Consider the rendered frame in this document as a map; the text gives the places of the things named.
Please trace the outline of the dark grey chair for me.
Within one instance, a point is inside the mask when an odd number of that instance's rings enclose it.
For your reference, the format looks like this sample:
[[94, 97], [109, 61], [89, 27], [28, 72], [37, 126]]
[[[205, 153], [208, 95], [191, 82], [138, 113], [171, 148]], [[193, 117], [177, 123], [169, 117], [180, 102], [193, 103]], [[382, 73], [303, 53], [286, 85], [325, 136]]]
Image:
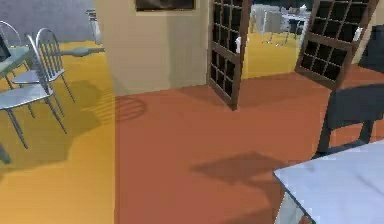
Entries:
[[[342, 152], [370, 142], [373, 126], [384, 118], [384, 83], [339, 89], [329, 95], [320, 139], [313, 159]], [[359, 137], [352, 142], [330, 147], [331, 132], [361, 124]]]

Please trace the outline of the white chair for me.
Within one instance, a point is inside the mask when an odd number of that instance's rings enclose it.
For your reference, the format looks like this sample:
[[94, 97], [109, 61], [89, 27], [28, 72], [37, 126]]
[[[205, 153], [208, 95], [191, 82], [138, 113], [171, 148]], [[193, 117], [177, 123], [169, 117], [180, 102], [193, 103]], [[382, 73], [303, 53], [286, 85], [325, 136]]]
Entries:
[[272, 44], [274, 34], [285, 33], [285, 41], [277, 43], [277, 46], [282, 46], [287, 43], [288, 36], [290, 34], [291, 25], [288, 20], [283, 17], [283, 14], [279, 11], [265, 11], [264, 22], [262, 27], [262, 35], [269, 33], [268, 39], [263, 39], [263, 43]]

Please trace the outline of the white marble table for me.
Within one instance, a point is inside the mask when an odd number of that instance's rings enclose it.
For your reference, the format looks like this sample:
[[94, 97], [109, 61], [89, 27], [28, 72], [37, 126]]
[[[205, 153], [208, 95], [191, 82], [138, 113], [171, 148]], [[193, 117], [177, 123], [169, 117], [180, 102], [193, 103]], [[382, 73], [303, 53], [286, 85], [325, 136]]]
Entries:
[[274, 224], [384, 224], [384, 140], [277, 169]]

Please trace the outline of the brown glazed room door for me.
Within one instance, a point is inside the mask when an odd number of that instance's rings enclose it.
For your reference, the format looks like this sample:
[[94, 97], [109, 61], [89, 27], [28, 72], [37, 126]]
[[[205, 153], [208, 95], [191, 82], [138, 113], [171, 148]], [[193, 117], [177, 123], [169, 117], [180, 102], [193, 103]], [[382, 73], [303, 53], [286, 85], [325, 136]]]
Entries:
[[[338, 89], [380, 0], [315, 0], [295, 72]], [[358, 27], [363, 28], [353, 41]]]
[[[252, 0], [209, 0], [207, 84], [235, 111], [244, 62]], [[236, 53], [236, 38], [241, 52]]]

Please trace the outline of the dark framed wall picture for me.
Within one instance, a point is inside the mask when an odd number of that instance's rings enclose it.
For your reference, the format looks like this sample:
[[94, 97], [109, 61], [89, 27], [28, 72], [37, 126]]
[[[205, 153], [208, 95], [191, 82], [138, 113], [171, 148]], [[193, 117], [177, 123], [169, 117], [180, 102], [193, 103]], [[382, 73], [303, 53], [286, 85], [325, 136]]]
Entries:
[[135, 0], [137, 11], [193, 10], [195, 0]]

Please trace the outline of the white table with items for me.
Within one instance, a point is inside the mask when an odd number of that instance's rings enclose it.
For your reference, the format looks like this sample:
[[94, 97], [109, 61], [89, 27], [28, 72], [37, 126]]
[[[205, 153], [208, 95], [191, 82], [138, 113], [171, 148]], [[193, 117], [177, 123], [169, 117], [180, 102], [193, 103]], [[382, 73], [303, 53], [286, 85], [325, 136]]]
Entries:
[[294, 39], [297, 39], [299, 31], [304, 29], [305, 22], [309, 19], [311, 12], [307, 10], [306, 5], [302, 5], [299, 8], [289, 9], [282, 7], [280, 9], [283, 18], [289, 22], [289, 24], [295, 24], [294, 27]]

